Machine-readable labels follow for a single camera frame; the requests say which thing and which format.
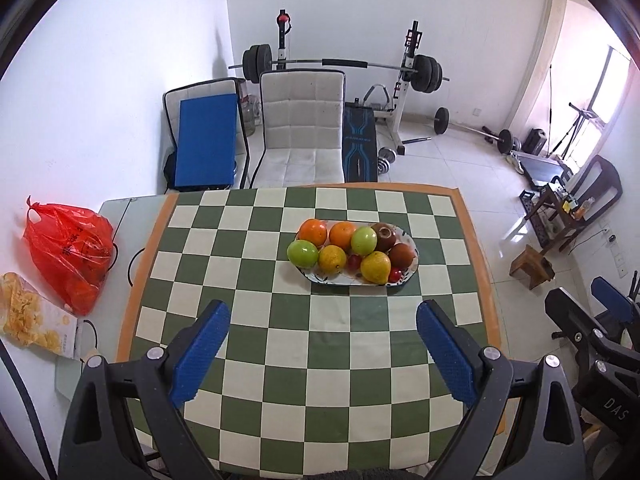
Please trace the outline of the dark orange tangerine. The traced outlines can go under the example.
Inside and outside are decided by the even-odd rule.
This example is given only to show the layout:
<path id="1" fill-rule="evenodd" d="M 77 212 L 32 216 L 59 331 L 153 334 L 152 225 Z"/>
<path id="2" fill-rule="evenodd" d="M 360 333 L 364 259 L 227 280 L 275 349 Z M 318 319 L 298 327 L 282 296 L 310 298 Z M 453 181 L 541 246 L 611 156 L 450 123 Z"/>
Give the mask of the dark orange tangerine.
<path id="1" fill-rule="evenodd" d="M 388 252 L 388 258 L 393 268 L 407 270 L 416 258 L 414 249 L 406 243 L 397 243 Z"/>

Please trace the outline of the large yellow orange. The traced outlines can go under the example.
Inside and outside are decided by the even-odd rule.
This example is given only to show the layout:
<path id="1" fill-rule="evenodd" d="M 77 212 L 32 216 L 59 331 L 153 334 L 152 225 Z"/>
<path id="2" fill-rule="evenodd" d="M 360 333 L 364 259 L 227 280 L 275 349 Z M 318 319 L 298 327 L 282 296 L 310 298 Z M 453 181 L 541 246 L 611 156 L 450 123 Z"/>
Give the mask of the large yellow orange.
<path id="1" fill-rule="evenodd" d="M 385 285 L 392 270 L 390 258 L 385 252 L 371 252 L 360 263 L 360 274 L 364 280 L 375 285 Z"/>

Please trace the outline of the red apple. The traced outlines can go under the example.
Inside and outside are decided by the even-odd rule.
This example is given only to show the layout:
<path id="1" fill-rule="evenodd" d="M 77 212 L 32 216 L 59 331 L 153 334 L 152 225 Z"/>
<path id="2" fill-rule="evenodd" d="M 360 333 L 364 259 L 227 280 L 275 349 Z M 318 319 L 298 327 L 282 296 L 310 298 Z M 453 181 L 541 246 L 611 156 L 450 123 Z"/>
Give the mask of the red apple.
<path id="1" fill-rule="evenodd" d="M 384 222 L 375 223 L 372 226 L 373 231 L 376 234 L 376 247 L 377 252 L 388 252 L 397 243 L 397 236 L 392 226 Z"/>

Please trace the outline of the green apple front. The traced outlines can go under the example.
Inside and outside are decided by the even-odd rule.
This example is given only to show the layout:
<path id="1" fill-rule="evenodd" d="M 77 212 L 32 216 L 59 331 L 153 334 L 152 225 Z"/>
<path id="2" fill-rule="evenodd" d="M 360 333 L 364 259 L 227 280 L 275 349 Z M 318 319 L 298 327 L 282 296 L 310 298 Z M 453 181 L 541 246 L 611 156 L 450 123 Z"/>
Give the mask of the green apple front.
<path id="1" fill-rule="evenodd" d="M 378 234 L 372 226 L 360 226 L 352 233 L 350 249 L 352 253 L 361 257 L 367 257 L 375 251 L 378 244 Z"/>

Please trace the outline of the green apple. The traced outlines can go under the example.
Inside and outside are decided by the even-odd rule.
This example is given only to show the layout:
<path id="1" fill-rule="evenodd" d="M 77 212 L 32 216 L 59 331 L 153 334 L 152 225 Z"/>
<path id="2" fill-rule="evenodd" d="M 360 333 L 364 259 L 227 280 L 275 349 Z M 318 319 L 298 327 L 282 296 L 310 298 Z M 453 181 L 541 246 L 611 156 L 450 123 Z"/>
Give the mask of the green apple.
<path id="1" fill-rule="evenodd" d="M 286 248 L 286 255 L 299 269 L 311 269 L 318 261 L 319 251 L 309 240 L 293 240 Z"/>
<path id="2" fill-rule="evenodd" d="M 372 226 L 360 226 L 352 233 L 350 249 L 352 253 L 361 257 L 367 257 L 375 251 L 378 244 L 378 234 Z"/>

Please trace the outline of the yellow lemon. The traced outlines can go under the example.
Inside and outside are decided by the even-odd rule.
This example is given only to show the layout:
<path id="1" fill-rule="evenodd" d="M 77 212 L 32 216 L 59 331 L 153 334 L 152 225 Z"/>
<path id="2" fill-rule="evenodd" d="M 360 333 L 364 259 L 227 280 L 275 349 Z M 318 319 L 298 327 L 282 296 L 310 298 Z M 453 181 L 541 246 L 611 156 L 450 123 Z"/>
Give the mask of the yellow lemon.
<path id="1" fill-rule="evenodd" d="M 326 245 L 320 249 L 318 268 L 326 275 L 335 275 L 344 269 L 347 255 L 344 249 L 336 245 Z"/>

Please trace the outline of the orange fruit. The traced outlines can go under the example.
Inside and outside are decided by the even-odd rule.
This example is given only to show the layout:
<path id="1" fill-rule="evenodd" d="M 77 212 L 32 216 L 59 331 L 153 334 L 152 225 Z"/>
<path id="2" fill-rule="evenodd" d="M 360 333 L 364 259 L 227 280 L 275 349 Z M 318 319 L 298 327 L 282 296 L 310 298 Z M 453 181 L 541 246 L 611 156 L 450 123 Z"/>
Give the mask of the orange fruit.
<path id="1" fill-rule="evenodd" d="M 328 235 L 328 227 L 324 220 L 308 219 L 299 227 L 296 238 L 298 240 L 306 240 L 306 242 L 320 248 L 326 244 Z"/>

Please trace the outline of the small wooden stool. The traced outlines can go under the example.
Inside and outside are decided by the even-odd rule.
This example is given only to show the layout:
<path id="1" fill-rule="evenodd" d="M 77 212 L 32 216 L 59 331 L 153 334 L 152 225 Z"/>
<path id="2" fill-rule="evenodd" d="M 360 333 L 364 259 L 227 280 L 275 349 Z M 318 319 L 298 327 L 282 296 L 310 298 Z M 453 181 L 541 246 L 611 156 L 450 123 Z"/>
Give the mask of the small wooden stool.
<path id="1" fill-rule="evenodd" d="M 512 260 L 509 275 L 525 284 L 529 290 L 551 282 L 555 272 L 551 262 L 530 245 Z"/>

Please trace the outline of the dark wooden side table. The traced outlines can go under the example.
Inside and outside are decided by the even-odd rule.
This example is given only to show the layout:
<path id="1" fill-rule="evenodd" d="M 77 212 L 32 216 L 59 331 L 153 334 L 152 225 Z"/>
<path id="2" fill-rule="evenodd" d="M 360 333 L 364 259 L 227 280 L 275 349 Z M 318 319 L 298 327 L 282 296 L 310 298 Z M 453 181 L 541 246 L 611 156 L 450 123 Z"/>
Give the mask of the dark wooden side table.
<path id="1" fill-rule="evenodd" d="M 533 227 L 541 255 L 550 250 L 565 252 L 586 229 L 584 219 L 576 219 L 564 208 L 566 196 L 556 184 L 546 184 L 540 191 L 524 190 L 518 199 L 525 221 Z"/>

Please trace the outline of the snack box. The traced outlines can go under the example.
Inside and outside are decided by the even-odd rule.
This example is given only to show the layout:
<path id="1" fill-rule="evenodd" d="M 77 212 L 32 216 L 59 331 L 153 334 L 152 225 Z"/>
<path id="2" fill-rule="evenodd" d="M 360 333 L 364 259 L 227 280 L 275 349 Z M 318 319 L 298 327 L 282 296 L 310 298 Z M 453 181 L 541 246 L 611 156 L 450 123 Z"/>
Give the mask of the snack box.
<path id="1" fill-rule="evenodd" d="M 77 318 L 40 296 L 16 273 L 1 277 L 1 333 L 24 347 L 35 344 L 57 356 L 76 356 Z"/>

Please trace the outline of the blue black weight bench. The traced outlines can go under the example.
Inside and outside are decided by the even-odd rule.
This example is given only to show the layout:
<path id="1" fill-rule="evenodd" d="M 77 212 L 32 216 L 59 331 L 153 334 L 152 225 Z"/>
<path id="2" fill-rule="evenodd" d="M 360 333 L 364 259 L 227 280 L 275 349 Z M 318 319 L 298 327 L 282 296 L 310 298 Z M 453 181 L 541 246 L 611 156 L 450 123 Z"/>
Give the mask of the blue black weight bench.
<path id="1" fill-rule="evenodd" d="M 342 165 L 346 182 L 378 180 L 378 144 L 372 108 L 345 104 Z"/>

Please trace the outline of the floor barbell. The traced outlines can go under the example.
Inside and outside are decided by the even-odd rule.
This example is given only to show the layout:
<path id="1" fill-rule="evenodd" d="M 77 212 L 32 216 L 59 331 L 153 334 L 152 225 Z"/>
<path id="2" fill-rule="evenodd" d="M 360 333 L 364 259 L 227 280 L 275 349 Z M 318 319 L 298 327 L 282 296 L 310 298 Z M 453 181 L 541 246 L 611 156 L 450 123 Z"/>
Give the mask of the floor barbell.
<path id="1" fill-rule="evenodd" d="M 434 133 L 441 136 L 444 134 L 449 127 L 465 131 L 468 133 L 479 134 L 480 136 L 484 136 L 486 140 L 494 141 L 497 145 L 498 152 L 500 154 L 506 155 L 513 151 L 514 147 L 514 137 L 512 133 L 508 129 L 502 129 L 499 133 L 494 133 L 487 127 L 482 128 L 473 128 L 465 125 L 458 124 L 457 122 L 453 122 L 450 119 L 449 110 L 446 107 L 439 107 L 435 112 L 435 116 L 433 118 L 433 129 Z"/>

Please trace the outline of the blue panel white chair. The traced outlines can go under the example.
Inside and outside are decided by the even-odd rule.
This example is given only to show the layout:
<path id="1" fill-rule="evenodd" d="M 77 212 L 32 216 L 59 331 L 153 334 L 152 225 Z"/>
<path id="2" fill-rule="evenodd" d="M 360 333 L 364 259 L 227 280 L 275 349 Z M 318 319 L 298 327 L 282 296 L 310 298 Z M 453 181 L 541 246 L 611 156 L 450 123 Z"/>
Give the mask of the blue panel white chair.
<path id="1" fill-rule="evenodd" d="M 250 149 L 242 117 L 242 80 L 187 84 L 163 95 L 172 151 L 164 177 L 171 191 L 244 188 Z"/>

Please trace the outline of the barbell on rack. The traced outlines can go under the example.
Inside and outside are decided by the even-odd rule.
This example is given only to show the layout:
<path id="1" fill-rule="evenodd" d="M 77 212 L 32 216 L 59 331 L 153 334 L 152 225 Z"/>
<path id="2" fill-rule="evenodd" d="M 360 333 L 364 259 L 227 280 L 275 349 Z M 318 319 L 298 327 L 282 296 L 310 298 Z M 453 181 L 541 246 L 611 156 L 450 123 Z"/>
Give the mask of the barbell on rack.
<path id="1" fill-rule="evenodd" d="M 350 58 L 302 58 L 301 60 L 280 58 L 280 60 L 275 60 L 269 44 L 254 44 L 243 52 L 242 62 L 230 65 L 229 70 L 242 70 L 246 80 L 257 84 L 263 73 L 270 72 L 270 70 L 285 70 L 292 64 L 360 68 L 360 70 L 370 70 L 370 68 L 397 70 L 401 81 L 408 81 L 414 91 L 421 93 L 435 92 L 444 81 L 449 81 L 439 62 L 431 56 L 423 54 L 417 54 L 413 58 L 411 66 L 371 63 Z"/>

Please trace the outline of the white padded chair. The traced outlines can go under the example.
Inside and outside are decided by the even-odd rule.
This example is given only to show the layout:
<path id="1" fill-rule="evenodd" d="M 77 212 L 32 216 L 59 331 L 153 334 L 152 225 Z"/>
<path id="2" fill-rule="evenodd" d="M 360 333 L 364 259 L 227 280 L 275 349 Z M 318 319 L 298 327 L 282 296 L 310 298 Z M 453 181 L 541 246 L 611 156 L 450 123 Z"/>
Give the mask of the white padded chair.
<path id="1" fill-rule="evenodd" d="M 345 181 L 345 80 L 340 70 L 273 70 L 260 76 L 264 149 L 252 188 Z"/>

